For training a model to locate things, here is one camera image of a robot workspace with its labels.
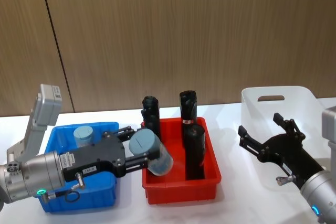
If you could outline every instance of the table surface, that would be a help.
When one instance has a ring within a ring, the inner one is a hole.
[[[319,101],[325,108],[336,105],[336,98]],[[141,185],[141,172],[137,171],[118,181],[116,204],[111,208],[47,214],[38,199],[29,198],[5,204],[0,212],[0,223],[317,223],[316,216],[294,185],[285,185],[293,187],[293,191],[274,191],[259,182],[255,163],[252,162],[255,156],[239,146],[237,130],[241,117],[240,103],[198,106],[197,114],[206,120],[222,174],[216,199],[148,205]],[[161,118],[179,116],[180,109],[177,107],[160,109]],[[140,110],[61,114],[57,125],[104,121],[116,121],[120,127],[130,125],[137,129],[142,117]],[[7,148],[23,138],[27,122],[28,116],[0,118],[1,164],[5,163]],[[51,130],[52,127],[48,127],[40,153],[44,152]]]

